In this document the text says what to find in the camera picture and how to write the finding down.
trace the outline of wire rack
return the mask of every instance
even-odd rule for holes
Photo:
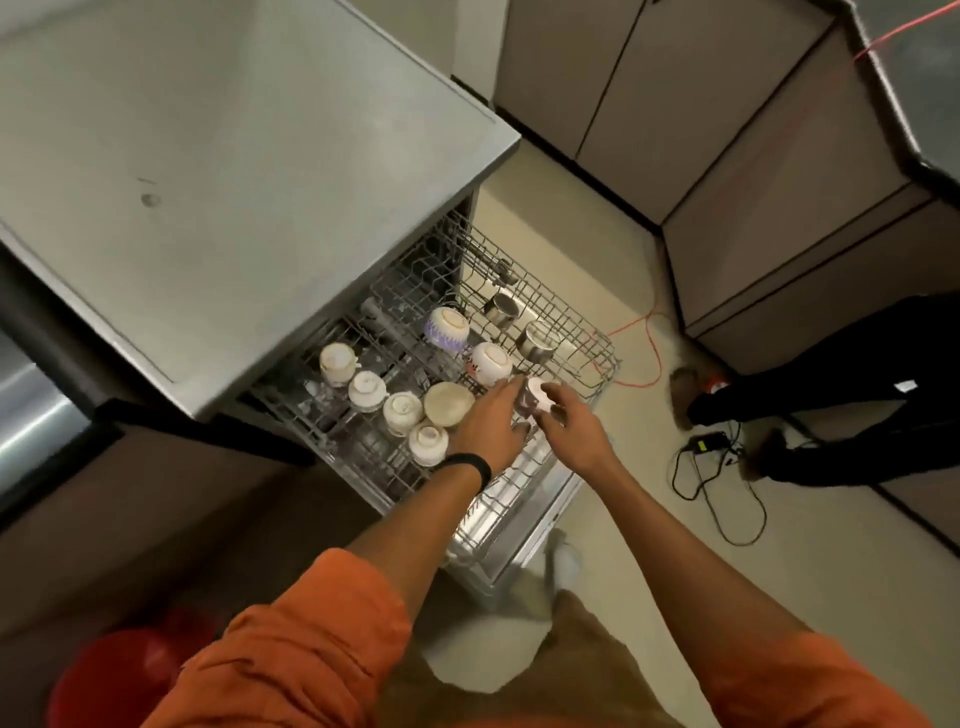
[[[506,330],[483,314],[484,304],[498,292],[510,295],[521,308]],[[443,352],[423,337],[423,322],[438,305],[455,307],[470,320],[464,354]],[[563,339],[543,364],[527,362],[516,350],[523,327],[535,319]],[[360,367],[382,376],[391,392],[424,394],[437,382],[455,381],[480,396],[485,388],[471,378],[467,361],[469,347],[484,340],[507,351],[516,371],[565,381],[587,402],[600,395],[618,366],[606,335],[464,217],[450,213],[374,281],[359,305],[315,331],[252,393],[374,508],[386,513],[416,491],[430,471],[414,461],[406,439],[392,435],[379,412],[355,411],[345,388],[324,384],[320,350],[334,341],[349,344]],[[448,556],[462,564],[481,559],[552,464],[550,447],[533,427],[513,466],[470,506]]]

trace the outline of brown pants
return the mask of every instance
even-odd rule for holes
[[[554,600],[553,626],[533,664],[497,692],[471,692],[441,682],[411,645],[376,705],[380,728],[520,716],[680,728],[660,706],[626,645],[570,592],[560,592]]]

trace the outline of hand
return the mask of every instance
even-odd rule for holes
[[[568,384],[549,382],[543,385],[543,391],[564,411],[565,425],[551,413],[535,415],[560,462],[591,485],[591,480],[604,472],[622,467],[600,420]]]
[[[523,450],[523,442],[530,426],[519,423],[511,427],[514,400],[523,386],[523,376],[509,382],[500,379],[490,391],[473,403],[470,411],[457,426],[449,454],[472,452],[480,455],[493,475],[499,475],[513,464]]]

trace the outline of orange shirt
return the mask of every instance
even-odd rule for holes
[[[144,728],[369,725],[410,628],[384,576],[331,549],[273,605],[246,610],[188,661]],[[774,653],[748,654],[701,684],[726,728],[930,728],[829,638],[804,633]],[[495,725],[570,723],[517,716]]]

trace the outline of power cord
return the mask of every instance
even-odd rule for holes
[[[731,546],[752,546],[759,541],[760,536],[763,535],[763,531],[765,531],[767,527],[767,507],[763,504],[763,501],[760,500],[760,496],[756,494],[754,486],[748,481],[743,480],[743,484],[747,486],[747,490],[750,491],[750,495],[754,497],[754,500],[760,506],[760,511],[763,513],[763,521],[760,524],[760,529],[754,538],[750,539],[750,541],[734,541],[727,536],[726,531],[724,531],[723,526],[720,524],[720,518],[717,516],[716,509],[713,507],[713,503],[710,502],[710,496],[707,491],[707,484],[720,477],[720,473],[726,466],[732,465],[734,462],[736,462],[736,460],[728,461],[727,458],[731,454],[735,454],[737,459],[745,454],[743,446],[741,446],[739,443],[741,427],[741,423],[737,423],[736,432],[732,433],[731,437],[729,438],[722,432],[711,432],[709,435],[693,437],[690,439],[689,443],[677,450],[677,458],[673,465],[673,476],[670,478],[670,489],[684,500],[690,502],[696,500],[702,493],[704,495],[704,500],[707,502],[707,508],[710,511],[710,515],[713,517],[713,522],[716,524],[717,530],[720,532],[720,536],[723,538],[723,540]],[[718,451],[720,448],[716,447],[716,445],[723,441],[726,441],[726,445],[723,447],[723,454],[720,457],[720,462],[717,463],[717,472],[704,479],[700,473],[700,465],[697,462],[697,455],[701,455],[706,452]],[[697,488],[693,491],[692,496],[687,496],[681,493],[680,489],[677,488],[677,472],[680,470],[680,458],[685,452],[690,453],[690,457],[693,462],[693,469],[697,474],[698,480]]]

